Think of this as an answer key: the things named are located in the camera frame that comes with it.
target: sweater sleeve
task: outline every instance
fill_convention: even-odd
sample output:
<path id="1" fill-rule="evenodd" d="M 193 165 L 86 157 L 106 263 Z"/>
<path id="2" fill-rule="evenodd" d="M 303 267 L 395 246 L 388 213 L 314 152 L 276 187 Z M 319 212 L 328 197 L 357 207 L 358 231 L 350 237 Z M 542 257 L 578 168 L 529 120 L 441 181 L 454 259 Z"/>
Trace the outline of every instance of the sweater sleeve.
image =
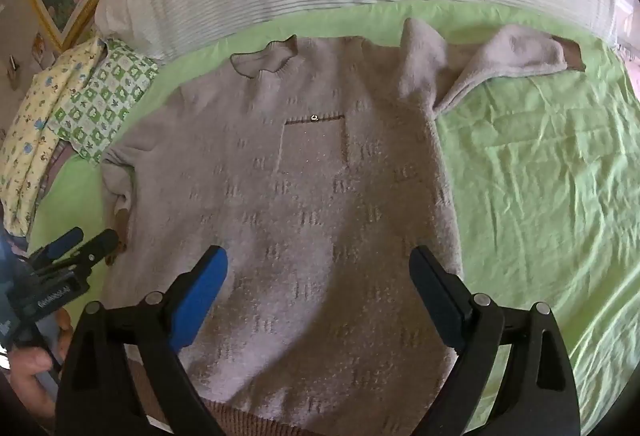
<path id="1" fill-rule="evenodd" d="M 447 44 L 429 25 L 407 20 L 403 47 L 434 116 L 454 108 L 473 88 L 494 77 L 585 71 L 580 46 L 521 25 L 503 26 L 481 44 Z"/>
<path id="2" fill-rule="evenodd" d="M 136 165 L 171 134 L 183 120 L 187 108 L 188 102 L 182 88 L 176 89 L 164 105 L 135 124 L 107 150 L 100 170 L 108 224 L 112 223 L 113 217 L 119 217 L 122 222 L 121 211 L 126 212 L 128 217 L 134 199 L 133 172 Z"/>

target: sweater pocket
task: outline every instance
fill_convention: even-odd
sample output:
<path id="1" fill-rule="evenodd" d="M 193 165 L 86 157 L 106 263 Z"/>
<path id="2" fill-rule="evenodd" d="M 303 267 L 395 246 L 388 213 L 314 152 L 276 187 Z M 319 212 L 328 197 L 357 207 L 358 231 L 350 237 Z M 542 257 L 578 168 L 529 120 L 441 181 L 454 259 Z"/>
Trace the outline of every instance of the sweater pocket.
<path id="1" fill-rule="evenodd" d="M 334 175 L 347 166 L 344 115 L 312 115 L 287 121 L 282 127 L 278 172 Z"/>

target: beige sweater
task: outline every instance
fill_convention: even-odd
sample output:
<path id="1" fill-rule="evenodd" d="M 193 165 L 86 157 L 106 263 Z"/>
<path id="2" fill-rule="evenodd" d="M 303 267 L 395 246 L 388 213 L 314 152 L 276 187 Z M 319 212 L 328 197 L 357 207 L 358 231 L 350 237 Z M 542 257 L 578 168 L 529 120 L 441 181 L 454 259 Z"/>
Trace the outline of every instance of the beige sweater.
<path id="1" fill-rule="evenodd" d="M 582 65 L 575 43 L 530 28 L 452 45 L 412 19 L 398 48 L 293 36 L 232 56 L 104 157 L 109 210 L 130 211 L 105 302 L 165 290 L 221 245 L 228 277 L 180 358 L 204 398 L 237 409 L 232 431 L 255 432 L 251 413 L 327 435 L 410 434 L 454 355 L 409 252 L 425 243 L 462 273 L 434 120 L 491 77 L 556 73 L 567 58 Z"/>

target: green bed sheet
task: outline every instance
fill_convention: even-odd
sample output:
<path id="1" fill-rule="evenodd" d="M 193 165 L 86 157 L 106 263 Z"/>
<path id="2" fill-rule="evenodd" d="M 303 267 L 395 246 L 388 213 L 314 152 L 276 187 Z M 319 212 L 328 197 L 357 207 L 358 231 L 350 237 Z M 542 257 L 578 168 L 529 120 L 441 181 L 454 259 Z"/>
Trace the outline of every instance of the green bed sheet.
<path id="1" fill-rule="evenodd" d="M 522 23 L 578 41 L 585 73 L 498 79 L 474 89 L 440 118 L 462 237 L 465 282 L 501 305 L 554 309 L 577 383 L 582 425 L 608 410 L 640 358 L 640 106 L 622 63 L 602 41 L 548 16 L 495 4 L 431 0 L 300 12 L 252 26 L 164 67 L 127 118 L 135 123 L 179 84 L 233 52 L 259 50 L 291 34 L 360 35 L 398 44 L 402 22 L 421 18 L 453 42 L 482 41 Z M 40 204 L 35 249 L 74 226 L 103 228 L 100 175 L 79 156 Z M 100 293 L 99 265 L 82 305 Z M 499 384 L 494 369 L 474 424 Z"/>

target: metal screw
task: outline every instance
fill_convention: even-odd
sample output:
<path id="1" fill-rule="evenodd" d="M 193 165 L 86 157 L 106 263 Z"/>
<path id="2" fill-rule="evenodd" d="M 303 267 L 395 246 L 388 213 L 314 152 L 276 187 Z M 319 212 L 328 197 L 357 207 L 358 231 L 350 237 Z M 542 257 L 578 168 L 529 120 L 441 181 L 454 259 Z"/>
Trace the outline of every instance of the metal screw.
<path id="1" fill-rule="evenodd" d="M 538 310 L 542 315 L 549 315 L 551 313 L 551 308 L 546 302 L 539 302 L 536 304 L 536 310 Z"/>
<path id="2" fill-rule="evenodd" d="M 491 298 L 485 293 L 476 293 L 474 295 L 474 302 L 479 306 L 489 306 L 491 304 Z"/>
<path id="3" fill-rule="evenodd" d="M 91 301 L 84 307 L 84 311 L 86 311 L 89 315 L 93 315 L 94 313 L 98 313 L 100 306 L 102 305 L 98 301 Z"/>
<path id="4" fill-rule="evenodd" d="M 145 302 L 147 304 L 160 304 L 162 301 L 162 292 L 153 291 L 151 293 L 146 294 Z"/>

